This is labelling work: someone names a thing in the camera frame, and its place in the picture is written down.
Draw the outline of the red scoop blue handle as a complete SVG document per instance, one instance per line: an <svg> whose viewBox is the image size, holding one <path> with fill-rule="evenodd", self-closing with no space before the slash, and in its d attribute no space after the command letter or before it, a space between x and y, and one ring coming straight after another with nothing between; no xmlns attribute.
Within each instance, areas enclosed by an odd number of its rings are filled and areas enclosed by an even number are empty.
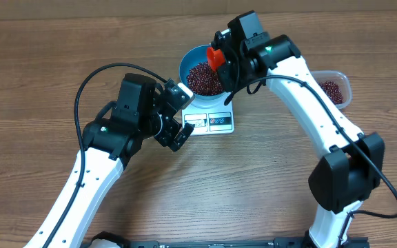
<svg viewBox="0 0 397 248"><path fill-rule="evenodd" d="M206 49L206 57L207 62L214 72L216 72L221 65L226 63L223 52L220 49L215 50L211 46Z"/></svg>

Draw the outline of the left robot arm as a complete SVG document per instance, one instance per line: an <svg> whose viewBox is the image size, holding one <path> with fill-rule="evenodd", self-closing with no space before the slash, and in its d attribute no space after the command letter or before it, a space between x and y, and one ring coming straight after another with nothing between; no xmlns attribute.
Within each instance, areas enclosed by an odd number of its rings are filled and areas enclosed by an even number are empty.
<svg viewBox="0 0 397 248"><path fill-rule="evenodd" d="M27 247L79 247L107 192L147 138L172 151L192 133L174 115L193 100L182 83L164 84L127 73L118 99L109 102L82 133L72 173Z"/></svg>

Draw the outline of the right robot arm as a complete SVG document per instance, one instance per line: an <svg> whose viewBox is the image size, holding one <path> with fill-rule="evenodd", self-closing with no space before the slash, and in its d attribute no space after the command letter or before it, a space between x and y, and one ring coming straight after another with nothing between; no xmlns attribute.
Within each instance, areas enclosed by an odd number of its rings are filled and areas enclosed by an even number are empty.
<svg viewBox="0 0 397 248"><path fill-rule="evenodd" d="M315 81L300 50L286 35L271 37L254 11L215 34L207 59L223 89L234 96L265 86L289 108L311 139L319 162L308 183L318 207L302 238L278 238L278 247L368 247L350 238L353 215L380 184L385 144L366 135L332 103Z"/></svg>

